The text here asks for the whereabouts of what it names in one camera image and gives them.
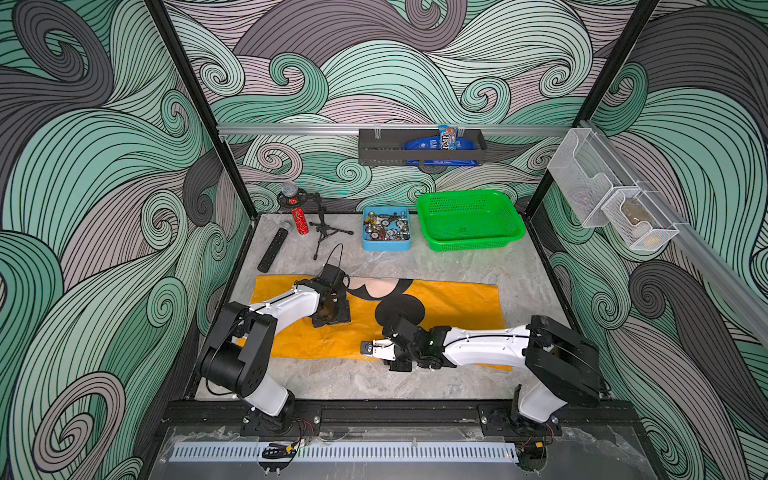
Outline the yellow pillowcase with print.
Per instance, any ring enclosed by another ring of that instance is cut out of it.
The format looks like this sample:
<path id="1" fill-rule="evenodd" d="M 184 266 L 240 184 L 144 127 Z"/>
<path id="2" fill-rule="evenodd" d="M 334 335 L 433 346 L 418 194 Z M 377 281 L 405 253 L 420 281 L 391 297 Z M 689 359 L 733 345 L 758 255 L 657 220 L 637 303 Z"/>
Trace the yellow pillowcase with print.
<path id="1" fill-rule="evenodd" d="M 314 327 L 303 317 L 275 335 L 271 356 L 299 360 L 346 359 L 366 361 L 361 343 L 382 338 L 375 319 L 384 300 L 410 295 L 421 302 L 425 314 L 419 325 L 429 330 L 451 326 L 467 330 L 507 327 L 496 285 L 441 282 L 407 278 L 353 277 L 344 282 L 350 304 L 348 323 Z"/>

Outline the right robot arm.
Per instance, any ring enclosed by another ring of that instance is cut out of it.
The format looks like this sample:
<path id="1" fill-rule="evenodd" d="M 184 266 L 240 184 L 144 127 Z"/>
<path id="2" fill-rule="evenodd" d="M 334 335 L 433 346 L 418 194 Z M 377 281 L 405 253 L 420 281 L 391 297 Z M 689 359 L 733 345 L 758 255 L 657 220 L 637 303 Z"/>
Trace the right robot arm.
<path id="1" fill-rule="evenodd" d="M 600 402 L 598 347 L 548 316 L 534 315 L 525 325 L 501 330 L 426 330 L 400 317 L 383 328 L 383 335 L 363 342 L 360 353 L 381 360 L 392 371 L 490 365 L 529 372 L 533 381 L 515 388 L 515 421 L 546 424 L 567 405 Z"/>

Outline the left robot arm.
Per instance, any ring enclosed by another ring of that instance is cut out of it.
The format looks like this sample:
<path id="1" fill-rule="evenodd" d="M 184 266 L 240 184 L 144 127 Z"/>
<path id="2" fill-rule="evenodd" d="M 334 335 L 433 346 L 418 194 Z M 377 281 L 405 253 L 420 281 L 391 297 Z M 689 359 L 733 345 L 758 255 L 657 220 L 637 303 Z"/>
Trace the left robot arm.
<path id="1" fill-rule="evenodd" d="M 284 417 L 291 393 L 267 373 L 275 337 L 304 318 L 322 326 L 349 321 L 345 278 L 340 267 L 326 264 L 317 276 L 265 302 L 227 304 L 205 337 L 196 372 L 255 411 Z"/>

